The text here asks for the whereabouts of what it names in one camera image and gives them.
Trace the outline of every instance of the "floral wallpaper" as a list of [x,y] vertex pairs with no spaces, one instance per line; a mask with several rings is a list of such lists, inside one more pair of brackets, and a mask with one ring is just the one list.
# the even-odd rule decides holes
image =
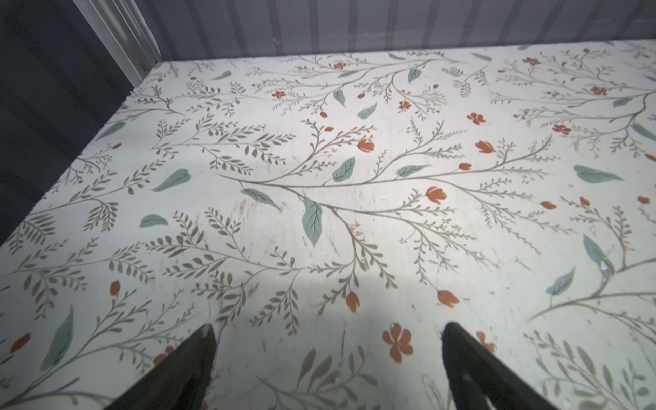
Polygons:
[[0,409],[97,409],[203,323],[204,409],[454,409],[458,321],[656,410],[656,43],[166,62],[0,249]]

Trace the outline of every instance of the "white floral tabletop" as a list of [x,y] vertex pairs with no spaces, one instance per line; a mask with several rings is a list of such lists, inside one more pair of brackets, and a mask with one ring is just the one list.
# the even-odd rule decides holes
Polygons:
[[191,332],[209,409],[455,406],[458,321],[562,409],[656,410],[656,42],[166,62],[0,249],[0,409]]

